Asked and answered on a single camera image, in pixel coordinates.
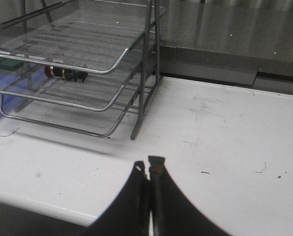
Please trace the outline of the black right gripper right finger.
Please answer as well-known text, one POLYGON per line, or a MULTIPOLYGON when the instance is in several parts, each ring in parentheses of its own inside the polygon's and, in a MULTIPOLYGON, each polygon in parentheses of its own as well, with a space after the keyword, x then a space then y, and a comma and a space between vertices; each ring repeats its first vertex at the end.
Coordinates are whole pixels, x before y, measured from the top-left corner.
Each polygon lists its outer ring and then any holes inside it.
POLYGON ((165 158, 149 156, 151 214, 155 236, 228 236, 182 193, 165 167, 165 158))

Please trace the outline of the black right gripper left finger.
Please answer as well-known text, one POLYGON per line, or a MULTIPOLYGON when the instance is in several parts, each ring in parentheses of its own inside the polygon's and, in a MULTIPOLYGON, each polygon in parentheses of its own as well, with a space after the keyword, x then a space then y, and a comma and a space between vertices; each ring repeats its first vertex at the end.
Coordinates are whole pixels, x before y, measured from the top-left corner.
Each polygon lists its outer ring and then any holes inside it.
POLYGON ((150 222, 150 185, 143 161, 132 171, 113 202, 87 227, 83 236, 147 236, 150 222))

